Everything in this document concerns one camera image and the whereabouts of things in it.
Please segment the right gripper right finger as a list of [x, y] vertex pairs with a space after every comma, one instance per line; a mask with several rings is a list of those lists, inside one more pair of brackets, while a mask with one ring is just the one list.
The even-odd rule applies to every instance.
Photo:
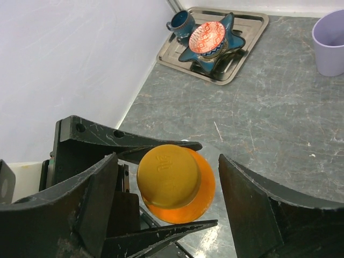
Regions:
[[237, 257], [343, 257], [343, 203], [285, 187], [219, 156]]

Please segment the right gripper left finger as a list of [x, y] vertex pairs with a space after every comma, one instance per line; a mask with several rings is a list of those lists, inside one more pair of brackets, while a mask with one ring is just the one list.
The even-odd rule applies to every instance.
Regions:
[[14, 204], [1, 205], [1, 257], [100, 257], [116, 187], [111, 154]]

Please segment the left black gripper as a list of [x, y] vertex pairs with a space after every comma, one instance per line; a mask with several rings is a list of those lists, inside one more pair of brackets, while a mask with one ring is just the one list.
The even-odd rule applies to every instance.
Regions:
[[[176, 145], [193, 151], [202, 149], [199, 142], [154, 139], [69, 116], [56, 124], [46, 185], [52, 187], [76, 176], [111, 154], [116, 154], [118, 162], [138, 164], [149, 150], [161, 145]], [[106, 237], [118, 237], [139, 229], [139, 198], [129, 192], [128, 165], [118, 163]]]

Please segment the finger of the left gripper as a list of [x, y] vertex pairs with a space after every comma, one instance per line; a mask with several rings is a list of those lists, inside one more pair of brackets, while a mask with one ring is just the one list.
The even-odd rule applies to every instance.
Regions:
[[135, 233], [107, 238], [103, 245], [104, 257], [151, 256], [175, 243], [184, 236], [218, 225], [218, 221], [205, 220], [148, 228]]

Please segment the orange juice bottle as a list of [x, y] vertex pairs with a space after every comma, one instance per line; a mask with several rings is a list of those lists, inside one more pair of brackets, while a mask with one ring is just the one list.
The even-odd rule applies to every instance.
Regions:
[[142, 158], [137, 185], [150, 212], [171, 224], [200, 218], [216, 191], [210, 164], [194, 150], [175, 145], [153, 148]]

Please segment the orange bottle cap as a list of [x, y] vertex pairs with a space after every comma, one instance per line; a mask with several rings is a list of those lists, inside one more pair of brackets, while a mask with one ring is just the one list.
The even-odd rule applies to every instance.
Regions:
[[189, 204], [199, 190], [201, 175], [191, 150], [161, 145], [146, 153], [138, 165], [137, 185], [148, 204], [176, 209]]

